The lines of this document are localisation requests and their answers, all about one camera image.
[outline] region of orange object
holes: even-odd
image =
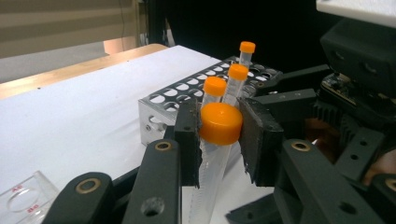
[[[228,70],[228,75],[234,79],[243,81],[248,77],[248,69],[239,63],[233,63]]]
[[[204,83],[204,92],[214,96],[224,95],[227,82],[220,77],[208,77]]]
[[[234,106],[210,103],[201,109],[202,127],[199,134],[209,143],[230,145],[239,139],[242,121],[241,112]]]
[[[242,41],[239,50],[245,53],[254,53],[256,44],[249,41]]]

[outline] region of ridged orange cap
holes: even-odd
[[[199,134],[207,142],[226,146],[239,139],[242,114],[234,106],[209,103],[201,109],[202,127]]]
[[[233,63],[228,70],[228,75],[234,79],[243,81],[248,77],[248,69],[242,64]]]
[[[239,50],[245,53],[254,53],[255,48],[256,48],[256,44],[248,41],[242,41]]]
[[[224,95],[227,82],[220,77],[208,77],[204,83],[204,92],[214,96]]]

